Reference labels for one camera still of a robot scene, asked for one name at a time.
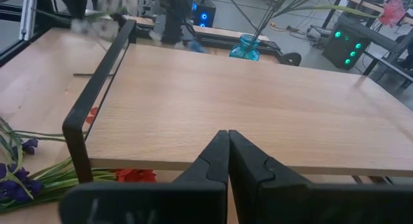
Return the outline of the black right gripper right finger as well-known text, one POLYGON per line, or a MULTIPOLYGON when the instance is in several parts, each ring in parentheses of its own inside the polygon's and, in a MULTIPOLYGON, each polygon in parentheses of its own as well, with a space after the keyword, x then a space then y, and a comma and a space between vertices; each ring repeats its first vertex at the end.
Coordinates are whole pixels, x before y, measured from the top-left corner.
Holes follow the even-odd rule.
POLYGON ((412 185, 314 183, 228 134, 239 224, 413 224, 412 185))

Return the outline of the black computer with blue light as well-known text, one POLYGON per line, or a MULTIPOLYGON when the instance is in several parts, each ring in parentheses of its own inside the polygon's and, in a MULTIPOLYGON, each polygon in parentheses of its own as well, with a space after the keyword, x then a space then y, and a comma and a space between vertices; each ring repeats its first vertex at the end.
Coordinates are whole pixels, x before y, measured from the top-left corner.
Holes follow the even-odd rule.
POLYGON ((194 25, 212 28, 216 14, 216 6, 211 0, 194 0, 192 20, 194 25))

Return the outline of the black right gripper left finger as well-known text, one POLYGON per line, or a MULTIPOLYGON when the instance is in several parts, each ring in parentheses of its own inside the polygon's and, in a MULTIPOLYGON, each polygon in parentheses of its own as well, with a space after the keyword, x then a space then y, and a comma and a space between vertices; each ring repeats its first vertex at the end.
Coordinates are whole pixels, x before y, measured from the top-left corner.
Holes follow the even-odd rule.
POLYGON ((59 204, 62 224, 227 224, 230 140, 220 130, 168 183, 91 182, 59 204))

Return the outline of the black aluminium rig frame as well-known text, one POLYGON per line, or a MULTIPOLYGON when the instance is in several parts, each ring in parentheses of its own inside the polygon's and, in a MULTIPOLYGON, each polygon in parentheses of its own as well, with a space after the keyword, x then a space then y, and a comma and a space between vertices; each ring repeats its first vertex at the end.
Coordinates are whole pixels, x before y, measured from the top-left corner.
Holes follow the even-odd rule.
MULTIPOLYGON (((15 23, 17 25, 17 38, 8 46, 0 46, 0 67, 50 29, 70 27, 70 15, 58 12, 57 0, 37 0, 34 34, 29 41, 19 40, 22 7, 23 0, 0 0, 0 30, 3 31, 7 24, 15 23)), ((6 39, 6 37, 6 35, 0 34, 0 39, 6 39)))

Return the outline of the red artificial flower stem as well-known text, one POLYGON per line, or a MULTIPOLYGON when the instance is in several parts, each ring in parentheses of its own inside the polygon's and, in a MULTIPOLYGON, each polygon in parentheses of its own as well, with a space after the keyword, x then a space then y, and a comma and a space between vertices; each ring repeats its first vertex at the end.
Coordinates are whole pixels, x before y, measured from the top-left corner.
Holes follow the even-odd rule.
MULTIPOLYGON (((91 125, 97 116, 97 107, 92 107, 86 117, 86 123, 91 125)), ((143 169, 110 169, 116 175, 119 182, 156 182, 156 174, 153 170, 143 169)))

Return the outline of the silver aluminium extrusion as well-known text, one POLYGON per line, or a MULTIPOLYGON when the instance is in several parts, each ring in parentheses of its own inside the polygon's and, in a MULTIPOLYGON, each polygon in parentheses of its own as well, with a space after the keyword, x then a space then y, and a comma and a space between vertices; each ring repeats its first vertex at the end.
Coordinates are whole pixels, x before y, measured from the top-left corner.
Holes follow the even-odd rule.
POLYGON ((29 41, 34 34, 37 0, 23 0, 19 40, 29 41))

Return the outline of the blue glass vase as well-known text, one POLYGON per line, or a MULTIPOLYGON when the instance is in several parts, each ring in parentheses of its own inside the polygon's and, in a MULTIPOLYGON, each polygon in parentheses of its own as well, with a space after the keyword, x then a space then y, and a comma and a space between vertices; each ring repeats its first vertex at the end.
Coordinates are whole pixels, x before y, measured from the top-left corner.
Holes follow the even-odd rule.
POLYGON ((251 34, 242 34, 239 40, 240 44, 233 47, 229 53, 229 56, 258 61, 260 58, 260 53, 256 50, 256 48, 260 44, 260 40, 256 39, 251 34))

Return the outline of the wooden shelf with black frame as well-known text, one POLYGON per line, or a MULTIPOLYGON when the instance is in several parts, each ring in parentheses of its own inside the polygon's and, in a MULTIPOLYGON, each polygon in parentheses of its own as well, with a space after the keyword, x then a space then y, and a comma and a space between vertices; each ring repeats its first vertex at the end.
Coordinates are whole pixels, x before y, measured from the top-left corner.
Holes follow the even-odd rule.
POLYGON ((184 170, 236 130, 302 174, 413 177, 413 111, 367 76, 139 45, 129 20, 63 133, 91 169, 184 170))

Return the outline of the black computer with green lights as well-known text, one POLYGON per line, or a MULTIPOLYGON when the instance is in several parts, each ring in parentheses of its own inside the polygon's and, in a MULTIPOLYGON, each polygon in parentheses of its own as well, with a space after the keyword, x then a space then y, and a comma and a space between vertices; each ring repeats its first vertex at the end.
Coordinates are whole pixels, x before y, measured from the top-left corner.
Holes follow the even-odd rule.
POLYGON ((370 43, 369 38, 338 23, 324 45, 321 55, 336 68, 350 70, 370 43))

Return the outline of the purple artificial flower stem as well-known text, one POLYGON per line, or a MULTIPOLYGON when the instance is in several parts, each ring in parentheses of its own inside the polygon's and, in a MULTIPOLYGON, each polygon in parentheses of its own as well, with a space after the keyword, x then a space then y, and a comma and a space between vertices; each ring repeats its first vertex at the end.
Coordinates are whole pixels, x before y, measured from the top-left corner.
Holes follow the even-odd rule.
POLYGON ((62 134, 44 134, 14 130, 0 117, 0 214, 31 205, 60 200, 79 184, 72 158, 31 173, 23 166, 25 156, 32 156, 40 141, 64 143, 62 134))

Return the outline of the pink artificial flower stem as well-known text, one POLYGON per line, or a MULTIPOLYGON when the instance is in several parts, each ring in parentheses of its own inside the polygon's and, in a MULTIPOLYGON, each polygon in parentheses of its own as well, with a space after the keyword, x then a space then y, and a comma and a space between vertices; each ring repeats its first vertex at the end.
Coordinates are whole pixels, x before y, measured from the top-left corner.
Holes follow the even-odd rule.
POLYGON ((313 5, 306 6, 311 0, 270 0, 270 3, 266 9, 266 12, 261 19, 258 26, 252 24, 255 29, 255 33, 252 35, 252 41, 258 39, 262 31, 266 28, 269 22, 283 14, 291 13, 293 11, 299 10, 340 10, 343 12, 348 12, 351 14, 357 14, 369 18, 378 18, 379 21, 384 25, 390 25, 397 23, 400 19, 403 19, 407 10, 403 6, 402 0, 390 0, 380 11, 381 15, 370 15, 363 13, 355 8, 349 8, 339 5, 313 5))

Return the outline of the white artificial flower stem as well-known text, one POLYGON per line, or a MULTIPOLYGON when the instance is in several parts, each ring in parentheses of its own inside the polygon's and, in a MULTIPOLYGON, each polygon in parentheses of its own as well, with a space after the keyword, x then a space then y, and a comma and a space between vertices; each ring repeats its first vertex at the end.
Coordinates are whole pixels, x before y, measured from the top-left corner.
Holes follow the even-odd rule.
POLYGON ((36 9, 35 12, 70 24, 73 33, 111 41, 125 23, 124 15, 136 16, 139 0, 62 0, 69 18, 36 9))

